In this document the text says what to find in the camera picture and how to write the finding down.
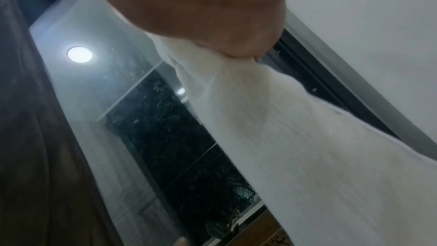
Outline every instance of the wall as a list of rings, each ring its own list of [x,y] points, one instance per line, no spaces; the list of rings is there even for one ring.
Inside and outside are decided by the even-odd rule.
[[[287,0],[289,10],[299,21],[396,110],[437,141],[434,3],[435,0]]]

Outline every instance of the white towel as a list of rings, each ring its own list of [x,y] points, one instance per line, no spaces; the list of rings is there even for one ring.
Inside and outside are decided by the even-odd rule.
[[[437,245],[434,160],[252,59],[151,37],[297,246]]]

